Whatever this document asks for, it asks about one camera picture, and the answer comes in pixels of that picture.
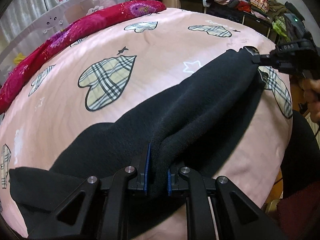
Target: bed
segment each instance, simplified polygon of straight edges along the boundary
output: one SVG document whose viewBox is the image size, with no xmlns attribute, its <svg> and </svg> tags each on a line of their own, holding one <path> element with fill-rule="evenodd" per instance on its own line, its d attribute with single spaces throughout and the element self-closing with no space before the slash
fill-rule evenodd
<svg viewBox="0 0 320 240">
<path fill-rule="evenodd" d="M 76 6 L 82 1 L 70 0 L 70 4 Z M 118 6 L 122 2 L 114 1 Z M 3 82 L 18 52 L 29 55 L 30 48 L 41 45 L 46 35 L 51 36 L 71 23 L 66 6 L 61 4 L 53 9 L 62 13 L 63 24 L 41 36 L 44 28 L 33 23 L 31 33 L 25 31 L 1 53 Z M 43 15 L 37 22 L 46 22 L 47 17 Z M 30 41 L 36 43 L 26 46 Z M 23 237 L 28 236 L 24 219 L 10 195 L 9 169 L 50 169 L 60 153 L 89 126 L 117 121 L 148 98 L 189 78 L 226 50 L 239 51 L 243 46 L 254 46 L 261 54 L 267 54 L 275 45 L 244 25 L 167 8 L 82 37 L 46 61 L 15 97 L 0 125 L 1 215 L 8 225 Z M 119 81 L 118 93 L 107 96 L 94 85 L 102 77 L 92 75 L 90 67 L 115 67 L 119 62 L 126 62 L 129 70 L 122 74 L 125 81 Z M 259 207 L 273 186 L 292 129 L 289 76 L 270 67 L 260 68 L 268 73 L 268 84 L 246 132 L 214 176 L 230 178 Z M 136 239 L 187 239 L 186 226 L 182 206 Z"/>
</svg>

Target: person's leg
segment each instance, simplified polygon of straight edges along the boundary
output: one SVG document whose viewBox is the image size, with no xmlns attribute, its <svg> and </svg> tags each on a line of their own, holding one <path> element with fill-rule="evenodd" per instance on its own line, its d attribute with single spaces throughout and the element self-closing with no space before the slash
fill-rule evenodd
<svg viewBox="0 0 320 240">
<path fill-rule="evenodd" d="M 320 150 L 307 120 L 293 111 L 292 134 L 281 164 L 283 197 L 320 180 Z"/>
</svg>

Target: black pants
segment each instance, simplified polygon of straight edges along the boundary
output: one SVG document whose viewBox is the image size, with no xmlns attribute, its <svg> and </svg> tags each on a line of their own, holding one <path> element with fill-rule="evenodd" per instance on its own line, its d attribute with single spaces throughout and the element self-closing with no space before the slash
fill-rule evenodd
<svg viewBox="0 0 320 240">
<path fill-rule="evenodd" d="M 307 120 L 293 111 L 292 135 L 281 164 L 283 197 L 320 180 L 320 150 Z"/>
</svg>

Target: metal screw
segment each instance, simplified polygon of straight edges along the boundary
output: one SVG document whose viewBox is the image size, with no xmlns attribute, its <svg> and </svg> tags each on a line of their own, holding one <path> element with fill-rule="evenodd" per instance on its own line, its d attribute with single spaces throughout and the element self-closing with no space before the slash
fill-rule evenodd
<svg viewBox="0 0 320 240">
<path fill-rule="evenodd" d="M 182 173 L 184 173 L 184 174 L 187 174 L 187 173 L 189 173 L 191 170 L 190 170 L 189 167 L 182 167 L 182 168 L 180 169 L 180 171 L 181 171 Z"/>
<path fill-rule="evenodd" d="M 125 170 L 125 172 L 127 172 L 127 173 L 132 173 L 132 172 L 134 172 L 134 169 L 135 169 L 135 167 L 133 167 L 133 166 L 128 166 L 128 167 L 126 167 L 124 170 Z"/>
<path fill-rule="evenodd" d="M 90 183 L 90 184 L 93 184 L 93 183 L 96 183 L 97 182 L 97 177 L 96 176 L 91 176 L 87 179 L 87 181 Z"/>
<path fill-rule="evenodd" d="M 221 184 L 226 184 L 228 182 L 228 178 L 225 177 L 225 176 L 221 176 L 218 178 L 218 181 L 221 183 Z"/>
</svg>

